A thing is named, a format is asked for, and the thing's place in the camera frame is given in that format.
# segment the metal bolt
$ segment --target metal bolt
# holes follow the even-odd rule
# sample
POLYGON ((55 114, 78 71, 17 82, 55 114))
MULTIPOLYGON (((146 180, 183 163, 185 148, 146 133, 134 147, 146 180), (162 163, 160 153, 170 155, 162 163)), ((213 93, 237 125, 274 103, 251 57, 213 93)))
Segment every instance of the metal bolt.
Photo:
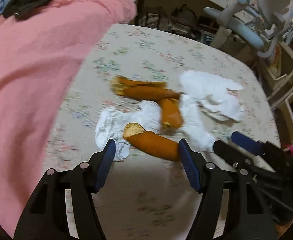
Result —
POLYGON ((214 163, 207 163, 206 167, 210 170, 214 169, 215 168, 215 165, 214 163))
POLYGON ((55 172, 54 169, 48 169, 48 170, 47 170, 47 174, 48 174, 49 176, 50 176, 50 175, 53 175, 54 172, 55 172))
POLYGON ((241 169, 240 170, 240 173, 243 175, 243 176, 246 176, 248 174, 248 171, 245 170, 245 169, 241 169))
POLYGON ((89 164, 86 163, 86 162, 80 164, 80 168, 81 168, 81 169, 86 169, 88 166, 89 166, 89 164))

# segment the pink cloth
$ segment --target pink cloth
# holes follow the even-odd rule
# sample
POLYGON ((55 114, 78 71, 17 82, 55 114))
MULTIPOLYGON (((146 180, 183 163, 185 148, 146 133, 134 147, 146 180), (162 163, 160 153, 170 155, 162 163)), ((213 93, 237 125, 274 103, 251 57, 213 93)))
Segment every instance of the pink cloth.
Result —
POLYGON ((26 21, 0 18, 0 224, 9 235, 42 176, 52 122, 82 60, 135 13, 131 0, 53 0, 26 21))

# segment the paper towel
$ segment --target paper towel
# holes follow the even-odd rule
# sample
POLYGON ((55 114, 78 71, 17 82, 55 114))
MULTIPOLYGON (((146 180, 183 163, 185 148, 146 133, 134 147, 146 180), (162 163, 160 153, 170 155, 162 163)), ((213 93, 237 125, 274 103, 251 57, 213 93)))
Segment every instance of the paper towel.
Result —
POLYGON ((198 151, 212 151, 215 138, 205 130, 197 102, 188 95, 181 95, 179 109, 183 118, 180 130, 190 137, 192 147, 198 151))
POLYGON ((218 75, 188 70, 180 75, 183 92, 194 98, 207 110, 207 114, 219 120, 231 118, 240 122, 244 107, 232 92, 242 91, 240 84, 218 75))
POLYGON ((116 145, 115 161, 123 161, 129 155, 130 144, 123 139, 123 130, 128 123, 137 122, 147 131, 160 133, 160 106, 153 101, 142 101, 138 105, 141 111, 133 113, 123 113, 114 107, 106 108, 101 112, 95 129, 95 142, 103 150, 107 141, 114 139, 116 145))

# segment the chair backrest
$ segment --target chair backrest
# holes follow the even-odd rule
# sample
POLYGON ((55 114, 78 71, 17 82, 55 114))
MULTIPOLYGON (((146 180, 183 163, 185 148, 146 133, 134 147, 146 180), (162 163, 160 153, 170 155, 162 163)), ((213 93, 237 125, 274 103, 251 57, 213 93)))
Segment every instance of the chair backrest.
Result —
POLYGON ((276 23, 274 14, 286 14, 289 11, 290 3, 291 0, 257 0, 259 13, 265 20, 264 25, 267 30, 270 30, 276 23))

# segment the floral tablecloth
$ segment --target floral tablecloth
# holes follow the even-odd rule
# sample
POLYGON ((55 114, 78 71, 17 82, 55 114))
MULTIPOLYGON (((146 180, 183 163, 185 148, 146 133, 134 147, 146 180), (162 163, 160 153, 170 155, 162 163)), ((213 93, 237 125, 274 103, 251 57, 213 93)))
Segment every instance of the floral tablecloth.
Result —
MULTIPOLYGON (((59 109, 48 141, 43 173, 48 168, 72 169, 100 151, 94 136, 102 109, 115 106, 123 112, 138 110, 137 101, 112 93, 110 80, 115 75, 166 81, 168 88, 179 91, 178 77, 188 69, 218 74, 244 87, 242 122, 216 122, 201 114, 206 129, 216 139, 227 140, 232 132, 239 130, 255 140, 269 140, 279 145, 265 94, 252 71, 242 62, 181 36, 116 24, 87 56, 59 109)), ((176 133, 169 138, 178 141, 182 136, 176 133)), ((205 157, 221 168, 230 168, 215 154, 205 157)), ((70 196, 66 191, 69 228, 76 237, 70 196)), ((201 196, 190 187, 181 163, 155 158, 132 148, 127 159, 113 163, 105 186, 93 199, 108 240, 180 240, 187 236, 201 196)), ((216 236, 223 231, 227 197, 225 192, 216 236)))

